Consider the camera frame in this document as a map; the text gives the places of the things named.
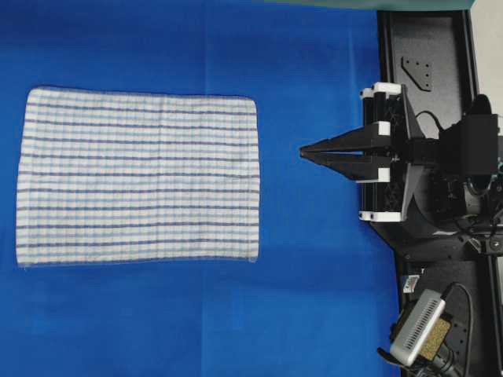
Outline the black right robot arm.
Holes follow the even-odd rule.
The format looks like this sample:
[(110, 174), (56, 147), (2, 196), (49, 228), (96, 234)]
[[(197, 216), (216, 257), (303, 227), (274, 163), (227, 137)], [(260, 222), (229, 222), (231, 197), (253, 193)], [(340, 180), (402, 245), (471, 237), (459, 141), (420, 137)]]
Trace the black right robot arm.
[(467, 236), (502, 231), (502, 131), (486, 96), (435, 137), (420, 128), (404, 85), (378, 82), (360, 98), (361, 127), (299, 150), (359, 185), (360, 219), (403, 223), (418, 215)]

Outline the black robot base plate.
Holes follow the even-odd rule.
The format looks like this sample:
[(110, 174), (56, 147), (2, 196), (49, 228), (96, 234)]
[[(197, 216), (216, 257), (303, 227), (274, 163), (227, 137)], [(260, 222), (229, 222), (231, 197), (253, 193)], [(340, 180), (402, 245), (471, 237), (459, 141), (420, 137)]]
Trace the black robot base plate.
[[(439, 127), (458, 122), (479, 96), (469, 11), (380, 11), (377, 23), (382, 79), (406, 86), (425, 135), (435, 137)], [(431, 92), (417, 88), (402, 69), (402, 57), (432, 63)], [(461, 291), (453, 293), (447, 306), (456, 319), (449, 346), (458, 364), (471, 361), (471, 375), (501, 375), (502, 231), (467, 236), (414, 215), (397, 225), (378, 225), (376, 232), (394, 251), (398, 285), (403, 276), (420, 275), (412, 294), (398, 293), (400, 306), (424, 289), (443, 289), (453, 281), (469, 289), (472, 309), (466, 308)]]

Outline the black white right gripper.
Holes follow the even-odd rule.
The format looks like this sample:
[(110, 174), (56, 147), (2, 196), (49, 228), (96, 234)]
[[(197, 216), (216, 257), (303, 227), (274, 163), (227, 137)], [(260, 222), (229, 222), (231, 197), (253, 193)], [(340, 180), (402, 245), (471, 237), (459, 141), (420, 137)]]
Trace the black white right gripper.
[(404, 85), (378, 82), (361, 100), (363, 127), (305, 145), (300, 156), (360, 184), (361, 220), (403, 222), (427, 165), (427, 138)]

